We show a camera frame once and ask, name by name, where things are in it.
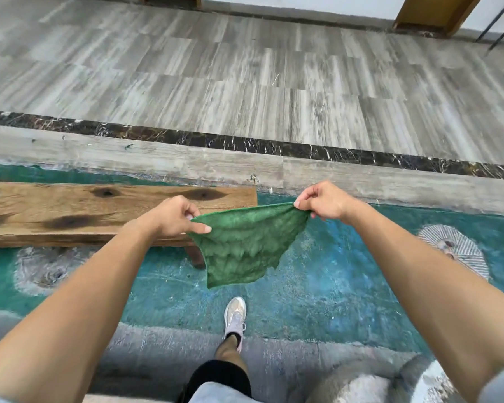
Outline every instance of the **forearm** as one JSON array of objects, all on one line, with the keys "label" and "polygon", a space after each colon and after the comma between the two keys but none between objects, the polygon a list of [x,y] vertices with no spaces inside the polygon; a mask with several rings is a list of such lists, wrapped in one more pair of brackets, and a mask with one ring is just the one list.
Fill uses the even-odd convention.
[{"label": "forearm", "polygon": [[0,396],[78,401],[121,318],[154,238],[135,220],[0,342]]},{"label": "forearm", "polygon": [[450,379],[476,401],[504,367],[504,293],[368,204],[351,224]]}]

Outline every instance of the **teal painted floor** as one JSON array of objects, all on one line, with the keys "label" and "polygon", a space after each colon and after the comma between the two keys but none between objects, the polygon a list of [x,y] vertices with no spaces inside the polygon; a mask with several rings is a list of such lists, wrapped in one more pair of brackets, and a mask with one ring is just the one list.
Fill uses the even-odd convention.
[{"label": "teal painted floor", "polygon": [[[121,175],[91,175],[0,166],[0,181],[156,184]],[[258,194],[260,204],[293,198]],[[425,224],[447,224],[484,252],[491,283],[504,291],[504,216],[473,215],[391,205],[377,209],[413,233]],[[0,310],[26,314],[43,297],[13,286],[15,252],[0,249]],[[362,342],[400,351],[427,352],[376,263],[351,227],[310,220],[278,269],[255,283],[208,290],[205,271],[194,269],[182,249],[152,248],[129,296],[122,321],[222,333],[222,313],[234,296],[248,304],[247,335],[277,339]]]}]

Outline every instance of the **black shorts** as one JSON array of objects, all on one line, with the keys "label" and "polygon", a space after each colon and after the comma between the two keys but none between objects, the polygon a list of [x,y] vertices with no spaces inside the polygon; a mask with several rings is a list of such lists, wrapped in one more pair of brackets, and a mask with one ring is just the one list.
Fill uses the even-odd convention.
[{"label": "black shorts", "polygon": [[188,403],[196,390],[207,382],[216,382],[229,386],[252,398],[250,380],[246,372],[234,363],[214,359],[207,361],[196,369],[183,393],[179,396],[178,403]]}]

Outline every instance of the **bench leg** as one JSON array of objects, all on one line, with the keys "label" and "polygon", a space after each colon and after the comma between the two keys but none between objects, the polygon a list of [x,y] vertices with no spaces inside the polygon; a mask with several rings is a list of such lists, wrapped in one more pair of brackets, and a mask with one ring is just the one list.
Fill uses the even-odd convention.
[{"label": "bench leg", "polygon": [[196,269],[204,269],[205,268],[205,261],[204,257],[202,256],[202,252],[200,251],[200,248],[197,246],[186,246],[185,247],[186,254],[188,258],[190,259],[190,262]]}]

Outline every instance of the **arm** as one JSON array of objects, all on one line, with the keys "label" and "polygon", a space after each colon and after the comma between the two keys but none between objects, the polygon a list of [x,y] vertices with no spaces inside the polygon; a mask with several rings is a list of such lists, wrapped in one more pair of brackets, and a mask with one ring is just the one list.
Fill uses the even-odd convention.
[{"label": "arm", "polygon": [[504,368],[504,293],[330,182],[295,206],[356,229],[452,383],[476,401]]},{"label": "arm", "polygon": [[54,294],[0,341],[0,397],[18,403],[80,402],[158,236],[211,228],[182,196],[126,223]]}]

